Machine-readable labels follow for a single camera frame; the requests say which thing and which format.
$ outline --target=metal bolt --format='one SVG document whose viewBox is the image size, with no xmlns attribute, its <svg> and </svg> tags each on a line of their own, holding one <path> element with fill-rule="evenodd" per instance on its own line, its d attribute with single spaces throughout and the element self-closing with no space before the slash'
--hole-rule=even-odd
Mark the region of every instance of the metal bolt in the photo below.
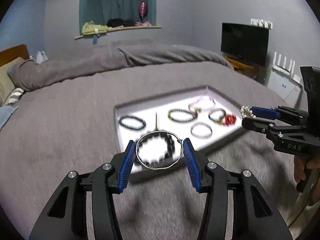
<svg viewBox="0 0 320 240">
<path fill-rule="evenodd" d="M 112 167 L 112 165 L 111 165 L 110 163 L 105 163 L 105 164 L 102 166 L 102 168 L 103 168 L 104 170 L 110 170 L 111 167 Z"/>
<path fill-rule="evenodd" d="M 70 171 L 70 172 L 68 173 L 68 177 L 69 177 L 69 178 L 74 178 L 76 175 L 77 175 L 77 173 L 76 173 L 75 171 Z"/>
<path fill-rule="evenodd" d="M 250 171 L 243 171 L 243 175 L 246 177 L 250 177 L 251 176 L 251 172 Z"/>
<path fill-rule="evenodd" d="M 215 169 L 217 167 L 215 163 L 208 163 L 207 165 L 210 169 Z"/>
</svg>

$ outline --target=hand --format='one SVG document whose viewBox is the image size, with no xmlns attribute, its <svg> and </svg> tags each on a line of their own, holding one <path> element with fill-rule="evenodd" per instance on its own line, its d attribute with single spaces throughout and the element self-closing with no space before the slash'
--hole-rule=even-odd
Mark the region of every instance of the hand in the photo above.
<svg viewBox="0 0 320 240">
<path fill-rule="evenodd" d="M 303 160 L 300 156 L 294 156 L 294 180 L 299 183 L 300 180 L 306 179 L 306 174 L 304 172 L 304 167 L 306 166 L 306 160 Z M 311 159 L 307 163 L 308 169 L 318 169 L 320 168 L 320 155 Z M 316 203 L 320 199 L 320 181 L 313 192 L 313 203 Z"/>
</svg>

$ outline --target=striped pillow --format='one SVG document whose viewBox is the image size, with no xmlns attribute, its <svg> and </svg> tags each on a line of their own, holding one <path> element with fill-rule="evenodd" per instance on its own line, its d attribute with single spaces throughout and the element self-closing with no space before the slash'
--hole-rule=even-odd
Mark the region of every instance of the striped pillow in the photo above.
<svg viewBox="0 0 320 240">
<path fill-rule="evenodd" d="M 9 95 L 9 97 L 7 98 L 7 100 L 5 101 L 4 106 L 12 105 L 15 102 L 17 102 L 23 93 L 24 93 L 24 90 L 22 88 L 14 89 Z"/>
</svg>

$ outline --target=black flat screen tv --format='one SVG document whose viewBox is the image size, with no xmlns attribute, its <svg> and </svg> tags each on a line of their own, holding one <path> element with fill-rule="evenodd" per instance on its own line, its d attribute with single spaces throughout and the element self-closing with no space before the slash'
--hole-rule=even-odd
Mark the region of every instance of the black flat screen tv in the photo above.
<svg viewBox="0 0 320 240">
<path fill-rule="evenodd" d="M 221 51 L 236 56 L 244 63 L 264 66 L 268 41 L 268 29 L 222 23 Z"/>
</svg>

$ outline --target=teal curtain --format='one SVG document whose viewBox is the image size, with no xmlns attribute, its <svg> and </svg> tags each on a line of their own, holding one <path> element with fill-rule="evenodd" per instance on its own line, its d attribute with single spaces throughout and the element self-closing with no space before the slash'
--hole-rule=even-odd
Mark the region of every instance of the teal curtain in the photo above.
<svg viewBox="0 0 320 240">
<path fill-rule="evenodd" d="M 144 18 L 152 25 L 156 24 L 156 0 L 80 0 L 79 28 L 80 32 L 85 22 L 106 25 L 109 19 L 133 19 L 140 22 L 139 5 L 148 4 L 148 14 Z"/>
</svg>

